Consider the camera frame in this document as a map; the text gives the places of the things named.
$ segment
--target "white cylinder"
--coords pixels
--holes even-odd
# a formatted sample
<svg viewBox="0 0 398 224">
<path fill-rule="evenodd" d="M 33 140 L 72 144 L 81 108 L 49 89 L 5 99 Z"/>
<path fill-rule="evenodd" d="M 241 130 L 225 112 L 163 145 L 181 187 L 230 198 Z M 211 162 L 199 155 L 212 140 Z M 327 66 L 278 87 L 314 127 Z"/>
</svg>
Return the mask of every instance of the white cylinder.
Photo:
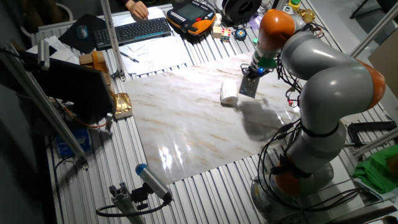
<svg viewBox="0 0 398 224">
<path fill-rule="evenodd" d="M 221 84 L 221 103 L 235 105 L 238 102 L 238 84 L 235 80 L 226 80 Z"/>
</svg>

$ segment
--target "black monitor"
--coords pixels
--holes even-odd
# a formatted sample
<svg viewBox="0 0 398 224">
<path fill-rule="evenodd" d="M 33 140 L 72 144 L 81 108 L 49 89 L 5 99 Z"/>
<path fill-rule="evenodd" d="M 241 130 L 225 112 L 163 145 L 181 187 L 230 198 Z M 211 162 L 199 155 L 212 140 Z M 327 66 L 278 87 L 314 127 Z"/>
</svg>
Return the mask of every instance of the black monitor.
<svg viewBox="0 0 398 224">
<path fill-rule="evenodd" d="M 37 63 L 37 55 L 19 52 L 19 55 Z M 73 111 L 81 116 L 114 113 L 114 100 L 102 72 L 81 65 L 50 58 L 47 71 L 32 71 L 47 96 L 71 101 Z"/>
</svg>

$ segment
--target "green cloth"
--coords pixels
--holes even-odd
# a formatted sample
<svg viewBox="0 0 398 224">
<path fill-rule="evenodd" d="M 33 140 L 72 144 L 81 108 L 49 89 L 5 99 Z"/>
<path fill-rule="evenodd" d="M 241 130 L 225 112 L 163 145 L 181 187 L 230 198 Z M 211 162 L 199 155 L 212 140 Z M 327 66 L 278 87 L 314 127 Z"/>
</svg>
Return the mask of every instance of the green cloth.
<svg viewBox="0 0 398 224">
<path fill-rule="evenodd" d="M 354 176 L 373 188 L 379 194 L 385 194 L 398 187 L 398 178 L 393 177 L 386 159 L 398 154 L 398 145 L 385 148 L 358 164 Z"/>
</svg>

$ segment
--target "black keyboard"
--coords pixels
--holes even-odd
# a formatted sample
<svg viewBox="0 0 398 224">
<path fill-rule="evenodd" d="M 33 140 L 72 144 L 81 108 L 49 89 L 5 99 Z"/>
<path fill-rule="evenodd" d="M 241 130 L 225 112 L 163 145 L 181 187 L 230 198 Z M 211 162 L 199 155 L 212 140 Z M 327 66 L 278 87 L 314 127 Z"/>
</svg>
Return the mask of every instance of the black keyboard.
<svg viewBox="0 0 398 224">
<path fill-rule="evenodd" d="M 119 45 L 148 40 L 157 37 L 172 35 L 172 31 L 166 18 L 149 19 L 143 22 L 135 22 L 114 28 L 118 37 Z M 94 31 L 94 41 L 97 50 L 112 48 L 106 29 Z"/>
</svg>

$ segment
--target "desk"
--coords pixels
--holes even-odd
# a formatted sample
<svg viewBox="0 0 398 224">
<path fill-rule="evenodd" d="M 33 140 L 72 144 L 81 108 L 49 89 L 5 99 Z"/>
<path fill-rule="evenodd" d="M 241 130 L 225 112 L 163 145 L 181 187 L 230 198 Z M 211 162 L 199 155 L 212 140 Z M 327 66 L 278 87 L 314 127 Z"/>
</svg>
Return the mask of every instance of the desk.
<svg viewBox="0 0 398 224">
<path fill-rule="evenodd" d="M 310 7 L 314 10 L 306 0 L 301 3 L 304 8 Z M 166 12 L 171 9 L 171 5 L 161 8 Z M 315 22 L 326 25 L 319 17 Z M 67 22 L 41 27 L 32 39 L 32 43 L 35 45 L 39 39 L 53 35 L 60 37 L 71 25 L 72 23 Z M 231 38 L 231 43 L 227 44 L 214 41 L 211 36 L 207 36 L 194 37 L 191 44 L 174 33 L 177 40 L 185 45 L 191 60 L 184 65 L 142 75 L 141 78 L 252 51 L 254 47 L 251 42 L 256 35 L 256 31 L 248 29 L 248 37 L 244 42 Z M 337 48 L 337 43 L 328 34 L 325 34 L 324 41 Z M 73 52 L 76 56 L 80 55 L 76 50 Z M 106 51 L 106 53 L 107 63 L 110 69 L 115 71 L 111 51 Z M 127 76 L 126 78 L 133 80 L 139 77 Z M 114 89 L 116 92 L 126 91 L 123 82 L 118 79 L 114 80 Z M 357 120 L 357 122 L 367 121 L 387 121 L 383 107 L 378 105 L 370 111 L 361 113 L 361 119 Z M 130 190 L 141 187 L 142 180 L 135 174 L 134 169 L 137 164 L 147 162 L 133 117 L 115 121 L 111 132 L 113 135 L 110 138 L 105 131 L 90 131 L 93 150 L 87 154 L 90 166 L 88 170 L 82 170 L 80 167 L 73 166 L 71 162 L 67 162 L 60 165 L 54 173 L 53 167 L 61 158 L 51 148 L 47 149 L 58 223 L 63 223 L 62 219 L 65 223 L 128 223 L 125 218 L 107 219 L 95 214 L 97 208 L 111 205 L 111 195 L 108 191 L 110 185 L 125 182 Z M 371 131 L 361 133 L 360 137 L 363 141 L 371 141 L 383 133 Z M 275 165 L 277 162 L 276 152 L 279 150 L 272 151 L 270 164 Z M 352 174 L 356 161 L 352 158 L 349 149 L 341 152 L 340 159 L 346 166 L 348 174 Z M 146 222 L 264 223 L 252 204 L 249 191 L 251 177 L 256 176 L 257 161 L 258 156 L 250 156 L 169 184 L 174 195 L 174 203 L 158 212 L 144 215 Z M 59 181 L 58 188 L 54 184 L 55 178 Z M 159 205 L 160 201 L 157 197 L 151 195 L 149 207 L 155 208 Z"/>
</svg>

